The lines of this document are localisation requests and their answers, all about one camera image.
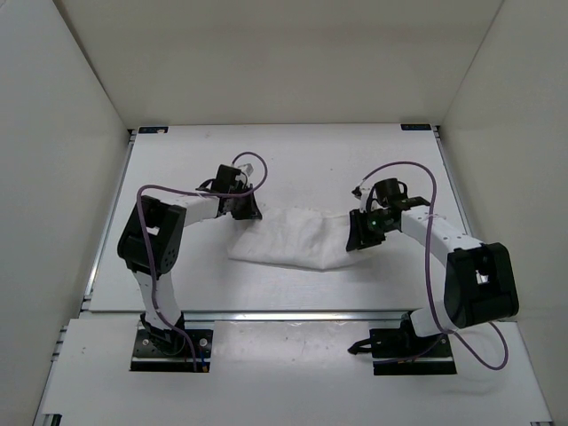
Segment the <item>white pleated skirt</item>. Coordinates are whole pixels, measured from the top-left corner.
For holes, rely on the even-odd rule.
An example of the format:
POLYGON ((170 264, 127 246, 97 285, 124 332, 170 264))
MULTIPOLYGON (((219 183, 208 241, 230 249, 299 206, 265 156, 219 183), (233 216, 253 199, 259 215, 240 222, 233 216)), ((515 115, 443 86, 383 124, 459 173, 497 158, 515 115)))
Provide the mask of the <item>white pleated skirt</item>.
POLYGON ((348 252, 346 214, 299 208, 268 208, 260 220, 235 227, 227 245, 232 260, 329 271, 374 257, 374 248, 348 252))

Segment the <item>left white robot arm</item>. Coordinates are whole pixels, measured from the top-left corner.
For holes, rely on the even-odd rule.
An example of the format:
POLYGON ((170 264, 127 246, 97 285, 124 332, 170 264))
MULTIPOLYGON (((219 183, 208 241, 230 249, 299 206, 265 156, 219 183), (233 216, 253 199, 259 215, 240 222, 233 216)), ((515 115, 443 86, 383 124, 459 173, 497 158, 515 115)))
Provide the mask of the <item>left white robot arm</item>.
POLYGON ((175 196, 164 201, 146 194, 149 185, 138 190, 117 254, 138 282, 145 306, 141 323, 149 340, 168 357, 196 358, 196 343, 185 328, 171 274, 184 230, 225 215, 235 220, 260 220, 252 174, 250 163, 220 165, 217 175, 193 193, 156 186, 156 190, 175 196))

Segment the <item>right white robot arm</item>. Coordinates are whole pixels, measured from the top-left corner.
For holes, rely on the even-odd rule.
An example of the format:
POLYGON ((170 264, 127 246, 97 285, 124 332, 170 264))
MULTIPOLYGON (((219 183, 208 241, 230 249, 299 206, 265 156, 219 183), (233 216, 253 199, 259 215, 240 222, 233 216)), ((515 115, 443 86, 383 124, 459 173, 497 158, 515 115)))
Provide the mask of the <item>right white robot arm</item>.
POLYGON ((411 197, 405 183, 384 179, 371 188, 353 190, 359 207, 349 213, 349 252, 382 244, 388 233, 400 232, 420 243, 425 258, 445 268, 442 283, 427 282, 428 304, 410 312, 408 327, 398 332, 398 347, 418 355, 430 336, 448 334, 517 315, 519 301, 507 248, 484 243, 436 215, 433 204, 411 197))

